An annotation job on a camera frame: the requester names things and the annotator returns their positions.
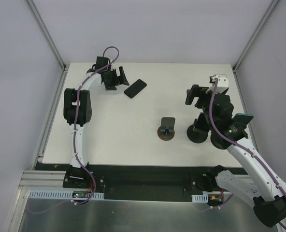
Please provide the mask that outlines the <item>black phone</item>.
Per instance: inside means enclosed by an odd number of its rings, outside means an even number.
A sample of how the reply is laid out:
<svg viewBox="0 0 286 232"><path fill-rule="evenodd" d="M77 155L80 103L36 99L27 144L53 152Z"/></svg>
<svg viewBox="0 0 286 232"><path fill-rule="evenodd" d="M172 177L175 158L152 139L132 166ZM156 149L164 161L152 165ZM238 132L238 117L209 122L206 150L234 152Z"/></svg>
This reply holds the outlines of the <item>black phone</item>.
<svg viewBox="0 0 286 232"><path fill-rule="evenodd" d="M140 93L145 87L147 87L147 83L141 79L135 81L131 86L129 86L125 91L124 94L133 99L138 93Z"/></svg>
<svg viewBox="0 0 286 232"><path fill-rule="evenodd" d="M250 121L254 118L253 115L251 114L242 114L242 113L237 113L234 117L233 117L233 121L243 127L246 127Z"/></svg>
<svg viewBox="0 0 286 232"><path fill-rule="evenodd" d="M199 114L195 128L196 128L197 132L199 132L199 133L208 133L209 132L210 129L209 129L208 123L206 121L205 114L203 112L201 112Z"/></svg>

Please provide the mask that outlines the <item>black phone stand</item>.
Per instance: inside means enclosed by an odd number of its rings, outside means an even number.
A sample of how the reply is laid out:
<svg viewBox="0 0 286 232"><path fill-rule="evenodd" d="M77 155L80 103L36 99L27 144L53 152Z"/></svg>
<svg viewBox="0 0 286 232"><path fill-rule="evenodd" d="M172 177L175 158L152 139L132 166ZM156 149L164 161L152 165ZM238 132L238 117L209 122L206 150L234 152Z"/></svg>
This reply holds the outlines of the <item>black phone stand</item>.
<svg viewBox="0 0 286 232"><path fill-rule="evenodd" d="M206 139L208 138L208 133L207 132L201 133L201 132L194 131L196 123L197 123L197 119L195 119L194 123L188 127L186 134L190 141L196 144L200 144L206 141Z"/></svg>
<svg viewBox="0 0 286 232"><path fill-rule="evenodd" d="M211 133L210 140L214 147L221 150L226 150L231 145L230 142L223 139L216 132Z"/></svg>

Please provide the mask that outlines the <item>brown disc small stand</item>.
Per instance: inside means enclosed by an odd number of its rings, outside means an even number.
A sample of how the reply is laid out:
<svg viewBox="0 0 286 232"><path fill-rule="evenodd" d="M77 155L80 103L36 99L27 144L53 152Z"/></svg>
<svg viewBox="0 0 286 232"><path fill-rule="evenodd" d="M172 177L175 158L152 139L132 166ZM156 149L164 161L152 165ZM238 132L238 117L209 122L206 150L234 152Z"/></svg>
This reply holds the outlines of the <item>brown disc small stand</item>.
<svg viewBox="0 0 286 232"><path fill-rule="evenodd" d="M175 136L175 118L163 117L161 119L160 127L157 130L158 137L163 141L169 141Z"/></svg>

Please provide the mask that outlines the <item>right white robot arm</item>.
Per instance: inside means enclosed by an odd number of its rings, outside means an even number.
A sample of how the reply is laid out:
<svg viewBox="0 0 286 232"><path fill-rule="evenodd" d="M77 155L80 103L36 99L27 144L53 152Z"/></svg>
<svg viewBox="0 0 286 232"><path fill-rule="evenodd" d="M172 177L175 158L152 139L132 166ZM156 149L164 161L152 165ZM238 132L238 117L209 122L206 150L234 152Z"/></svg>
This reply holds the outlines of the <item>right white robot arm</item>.
<svg viewBox="0 0 286 232"><path fill-rule="evenodd" d="M213 93L212 88L193 85L186 92L186 105L197 98L195 107L202 112L187 129L190 141L200 144L211 140L214 147L228 151L244 168L254 185L239 179L227 168L217 165L196 181L207 192L225 189L253 208L257 218L267 227L286 218L286 182L263 160L248 138L245 129L252 115L233 115L228 88Z"/></svg>

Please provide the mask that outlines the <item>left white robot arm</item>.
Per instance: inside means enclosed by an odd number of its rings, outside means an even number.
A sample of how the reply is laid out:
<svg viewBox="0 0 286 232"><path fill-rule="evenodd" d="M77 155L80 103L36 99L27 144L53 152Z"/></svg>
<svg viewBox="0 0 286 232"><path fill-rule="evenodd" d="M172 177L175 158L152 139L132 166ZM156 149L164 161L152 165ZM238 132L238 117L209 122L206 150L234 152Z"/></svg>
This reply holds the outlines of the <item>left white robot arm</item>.
<svg viewBox="0 0 286 232"><path fill-rule="evenodd" d="M104 84L105 90L117 90L117 86L129 86L124 68L113 68L114 60L97 57L96 63L86 72L86 77L78 88L64 90L63 117L71 131L71 162L66 174L74 178L80 188L90 184L91 173L87 170L85 135L92 118L91 91Z"/></svg>

